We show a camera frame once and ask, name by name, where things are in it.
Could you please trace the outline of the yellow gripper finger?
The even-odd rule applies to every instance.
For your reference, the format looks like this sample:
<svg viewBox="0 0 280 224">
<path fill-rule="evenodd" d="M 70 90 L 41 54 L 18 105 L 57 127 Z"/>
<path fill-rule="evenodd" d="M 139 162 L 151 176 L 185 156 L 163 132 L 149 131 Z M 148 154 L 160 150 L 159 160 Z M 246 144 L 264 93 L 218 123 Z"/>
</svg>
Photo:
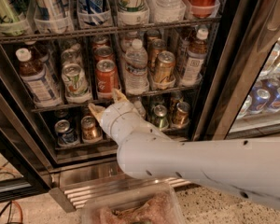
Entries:
<svg viewBox="0 0 280 224">
<path fill-rule="evenodd" d="M 127 97 L 118 89 L 112 90 L 112 98 L 115 103 L 128 102 Z"/>
<path fill-rule="evenodd" d="M 88 108 L 89 108 L 90 112 L 93 114 L 93 116 L 96 118 L 98 123 L 101 123 L 102 122 L 102 116 L 105 112 L 105 108 L 103 106 L 95 105 L 95 104 L 92 104 L 92 103 L 88 104 Z"/>
</svg>

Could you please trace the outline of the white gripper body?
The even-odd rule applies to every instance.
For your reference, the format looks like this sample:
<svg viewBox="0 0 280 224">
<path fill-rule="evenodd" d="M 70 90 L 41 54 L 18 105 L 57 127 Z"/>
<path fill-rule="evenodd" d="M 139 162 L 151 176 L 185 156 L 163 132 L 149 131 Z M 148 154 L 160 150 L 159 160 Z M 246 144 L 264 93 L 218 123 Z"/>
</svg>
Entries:
<svg viewBox="0 0 280 224">
<path fill-rule="evenodd" d="M 131 137 L 137 142 L 169 140 L 167 135 L 144 120 L 130 102 L 110 105 L 99 118 L 99 124 L 119 146 Z"/>
</svg>

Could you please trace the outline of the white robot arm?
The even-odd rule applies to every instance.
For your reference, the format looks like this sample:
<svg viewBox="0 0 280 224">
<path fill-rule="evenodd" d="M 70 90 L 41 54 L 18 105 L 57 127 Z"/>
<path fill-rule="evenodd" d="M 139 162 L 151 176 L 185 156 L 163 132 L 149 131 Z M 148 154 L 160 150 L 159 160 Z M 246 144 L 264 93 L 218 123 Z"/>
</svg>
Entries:
<svg viewBox="0 0 280 224">
<path fill-rule="evenodd" d="M 181 142 L 145 121 L 119 90 L 88 108 L 118 145 L 120 169 L 137 179 L 179 177 L 280 211 L 280 137 Z"/>
</svg>

